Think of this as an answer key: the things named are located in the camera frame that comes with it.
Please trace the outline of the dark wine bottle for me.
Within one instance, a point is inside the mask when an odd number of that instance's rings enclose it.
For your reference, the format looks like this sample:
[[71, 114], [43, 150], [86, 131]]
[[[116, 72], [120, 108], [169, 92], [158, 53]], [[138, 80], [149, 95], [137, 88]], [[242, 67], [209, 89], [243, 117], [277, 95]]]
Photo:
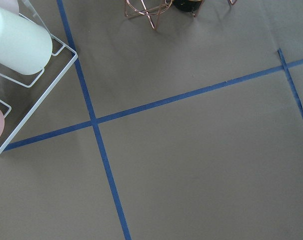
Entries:
[[191, 13], [199, 10], [203, 0], [174, 0], [173, 5], [180, 11]]

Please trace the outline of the white cup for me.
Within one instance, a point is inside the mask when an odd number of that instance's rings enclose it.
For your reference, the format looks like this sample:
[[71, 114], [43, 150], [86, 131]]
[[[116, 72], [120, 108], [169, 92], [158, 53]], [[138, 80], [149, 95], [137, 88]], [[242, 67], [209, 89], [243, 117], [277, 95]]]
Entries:
[[22, 74], [40, 72], [52, 56], [48, 31], [0, 7], [0, 64]]

